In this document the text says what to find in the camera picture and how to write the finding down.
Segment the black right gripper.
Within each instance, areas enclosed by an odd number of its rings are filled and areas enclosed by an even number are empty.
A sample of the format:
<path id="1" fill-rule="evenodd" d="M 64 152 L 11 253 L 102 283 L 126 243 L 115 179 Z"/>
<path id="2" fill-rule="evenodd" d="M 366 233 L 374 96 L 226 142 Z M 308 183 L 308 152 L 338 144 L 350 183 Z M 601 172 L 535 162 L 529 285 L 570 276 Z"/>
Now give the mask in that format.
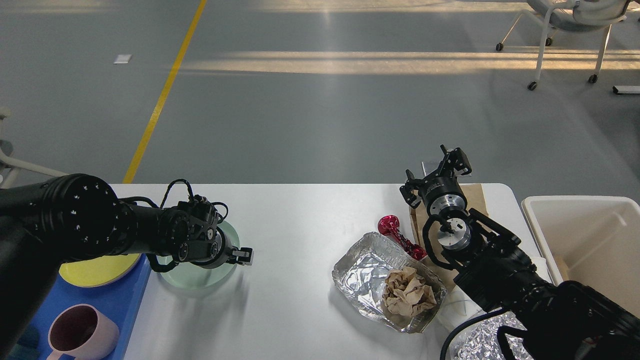
<path id="1" fill-rule="evenodd" d="M 467 198 L 458 178 L 469 176 L 473 168 L 460 147 L 448 149 L 441 145 L 439 148 L 443 159 L 436 170 L 424 179 L 416 178 L 411 170 L 406 170 L 406 181 L 399 191 L 410 208 L 416 209 L 423 203 L 427 215 L 450 217 L 454 212 L 467 214 Z"/>

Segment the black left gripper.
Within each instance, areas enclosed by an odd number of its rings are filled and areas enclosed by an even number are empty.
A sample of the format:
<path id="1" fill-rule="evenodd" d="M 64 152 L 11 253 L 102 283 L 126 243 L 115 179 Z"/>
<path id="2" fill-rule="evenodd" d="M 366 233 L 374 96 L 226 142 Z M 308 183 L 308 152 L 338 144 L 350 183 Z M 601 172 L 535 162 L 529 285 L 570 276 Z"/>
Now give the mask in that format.
<path id="1" fill-rule="evenodd" d="M 254 260 L 254 249 L 233 246 L 230 237 L 226 235 L 222 228 L 217 227 L 215 228 L 215 239 L 210 255 L 213 256 L 206 260 L 195 260 L 192 264 L 207 270 L 217 269 L 222 265 L 250 266 Z"/>

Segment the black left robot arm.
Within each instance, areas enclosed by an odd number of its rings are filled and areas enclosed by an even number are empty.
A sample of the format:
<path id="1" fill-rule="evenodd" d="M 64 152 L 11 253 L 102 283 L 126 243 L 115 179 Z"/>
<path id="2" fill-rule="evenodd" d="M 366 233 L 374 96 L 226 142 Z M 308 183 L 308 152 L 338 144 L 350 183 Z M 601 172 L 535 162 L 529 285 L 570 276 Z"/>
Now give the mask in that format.
<path id="1" fill-rule="evenodd" d="M 25 332 L 51 291 L 62 264 L 103 256 L 145 255 L 157 273 L 182 264 L 216 269 L 251 265 L 254 251 L 221 228 L 218 202 L 194 194 L 157 205 L 145 196 L 119 198 L 101 178 L 76 173 L 1 190 L 1 358 Z"/>

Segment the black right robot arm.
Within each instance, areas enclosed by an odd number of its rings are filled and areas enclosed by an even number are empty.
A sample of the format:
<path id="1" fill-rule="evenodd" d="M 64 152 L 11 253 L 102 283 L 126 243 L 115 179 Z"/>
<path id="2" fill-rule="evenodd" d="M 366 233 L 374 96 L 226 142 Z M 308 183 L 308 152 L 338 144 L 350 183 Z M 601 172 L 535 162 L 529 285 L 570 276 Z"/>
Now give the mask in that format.
<path id="1" fill-rule="evenodd" d="M 440 148 L 443 159 L 434 171 L 417 178 L 407 170 L 399 190 L 411 208 L 426 209 L 422 237 L 430 262 L 457 271 L 454 284 L 484 313 L 458 325 L 439 357 L 446 357 L 462 330 L 511 312 L 523 329 L 497 329 L 507 360 L 515 358 L 509 337 L 521 339 L 535 360 L 637 360 L 638 317 L 588 285 L 574 280 L 554 285 L 539 276 L 516 234 L 468 208 L 458 183 L 458 176 L 473 170 L 466 153 L 459 147 Z"/>

